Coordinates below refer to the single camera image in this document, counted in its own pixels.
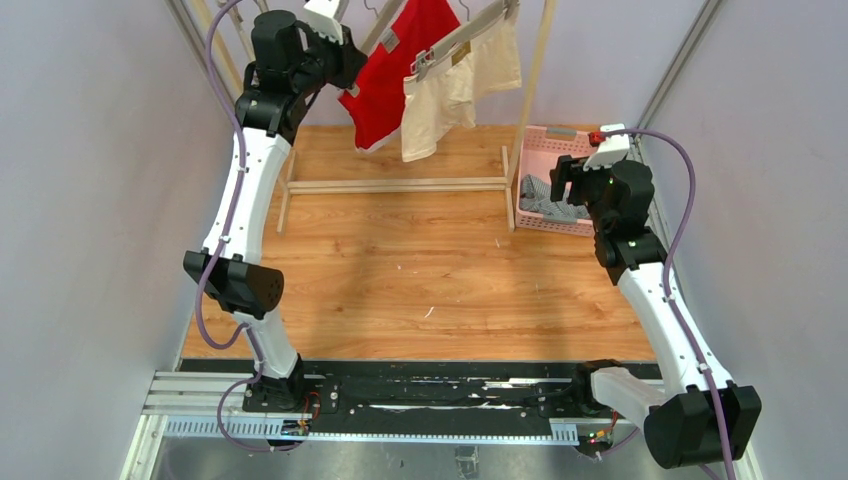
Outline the grey striped underwear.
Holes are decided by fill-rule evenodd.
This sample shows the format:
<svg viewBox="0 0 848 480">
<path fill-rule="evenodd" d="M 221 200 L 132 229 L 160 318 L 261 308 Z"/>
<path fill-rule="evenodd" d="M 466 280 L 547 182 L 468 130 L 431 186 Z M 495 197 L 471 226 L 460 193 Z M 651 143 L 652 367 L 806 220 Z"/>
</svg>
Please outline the grey striped underwear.
<svg viewBox="0 0 848 480">
<path fill-rule="evenodd" d="M 552 201 L 551 185 L 535 175 L 524 175 L 519 185 L 519 208 L 523 211 L 541 214 L 545 220 L 554 223 L 590 219 L 584 206 L 573 206 L 564 200 Z"/>
</svg>

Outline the red underwear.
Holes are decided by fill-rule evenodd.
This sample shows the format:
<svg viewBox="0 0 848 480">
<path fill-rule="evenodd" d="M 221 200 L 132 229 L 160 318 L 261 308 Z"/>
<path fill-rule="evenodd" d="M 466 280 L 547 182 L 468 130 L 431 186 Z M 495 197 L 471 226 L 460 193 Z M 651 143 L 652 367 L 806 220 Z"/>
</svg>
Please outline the red underwear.
<svg viewBox="0 0 848 480">
<path fill-rule="evenodd" d="M 360 71 L 354 88 L 339 96 L 355 127 L 354 146 L 362 153 L 382 147 L 401 125 L 404 80 L 419 53 L 460 25 L 447 1 L 405 1 Z"/>
</svg>

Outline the cream underwear hanger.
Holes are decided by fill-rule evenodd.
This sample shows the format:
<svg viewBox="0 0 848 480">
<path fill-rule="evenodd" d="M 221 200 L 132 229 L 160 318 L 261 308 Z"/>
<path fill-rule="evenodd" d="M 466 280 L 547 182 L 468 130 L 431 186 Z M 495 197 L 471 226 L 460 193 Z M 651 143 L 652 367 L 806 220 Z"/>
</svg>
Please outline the cream underwear hanger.
<svg viewBox="0 0 848 480">
<path fill-rule="evenodd" d="M 448 55 L 453 47 L 470 41 L 499 20 L 509 19 L 519 5 L 518 0 L 491 1 L 466 23 L 451 31 L 429 49 L 419 52 L 410 65 L 410 74 L 414 77 L 425 75 L 433 65 Z"/>
</svg>

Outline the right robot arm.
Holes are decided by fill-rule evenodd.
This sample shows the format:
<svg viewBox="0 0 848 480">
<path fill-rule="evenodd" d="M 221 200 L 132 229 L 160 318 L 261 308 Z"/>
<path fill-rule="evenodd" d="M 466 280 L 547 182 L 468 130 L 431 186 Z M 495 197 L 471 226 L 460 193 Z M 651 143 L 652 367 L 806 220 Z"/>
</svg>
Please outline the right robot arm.
<svg viewBox="0 0 848 480">
<path fill-rule="evenodd" d="M 573 397 L 587 412 L 611 409 L 633 423 L 662 468 L 722 461 L 732 469 L 745 454 L 762 401 L 712 354 L 673 284 L 670 256 L 648 225 L 652 172 L 630 160 L 599 169 L 584 163 L 557 159 L 551 198 L 587 209 L 599 264 L 637 314 L 663 386 L 618 361 L 596 360 L 578 367 Z"/>
</svg>

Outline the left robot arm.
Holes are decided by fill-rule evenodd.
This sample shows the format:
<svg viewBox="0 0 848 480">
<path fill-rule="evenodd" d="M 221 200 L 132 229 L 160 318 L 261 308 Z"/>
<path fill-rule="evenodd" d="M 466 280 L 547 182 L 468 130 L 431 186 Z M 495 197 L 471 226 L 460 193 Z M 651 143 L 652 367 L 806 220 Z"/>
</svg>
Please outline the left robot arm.
<svg viewBox="0 0 848 480">
<path fill-rule="evenodd" d="M 299 126 L 327 85 L 351 87 L 367 56 L 341 19 L 344 1 L 308 1 L 301 16 L 258 15 L 251 32 L 256 59 L 243 91 L 220 97 L 234 128 L 221 203 L 202 246 L 183 268 L 196 282 L 195 319 L 218 350 L 246 337 L 254 359 L 245 406 L 295 411 L 307 397 L 304 365 L 285 332 L 281 271 L 261 263 L 265 222 L 279 174 Z"/>
</svg>

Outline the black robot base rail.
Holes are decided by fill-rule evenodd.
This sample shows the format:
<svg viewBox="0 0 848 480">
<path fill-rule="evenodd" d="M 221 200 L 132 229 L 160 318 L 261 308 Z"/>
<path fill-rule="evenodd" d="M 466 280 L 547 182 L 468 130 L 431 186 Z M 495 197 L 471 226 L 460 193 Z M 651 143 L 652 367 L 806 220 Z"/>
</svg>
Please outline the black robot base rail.
<svg viewBox="0 0 848 480">
<path fill-rule="evenodd" d="M 249 360 L 188 359 L 179 373 L 231 384 L 221 416 L 238 440 L 274 447 L 303 441 L 513 443 L 608 446 L 630 422 L 607 407 L 578 402 L 575 362 L 307 360 L 301 393 L 250 384 Z"/>
</svg>

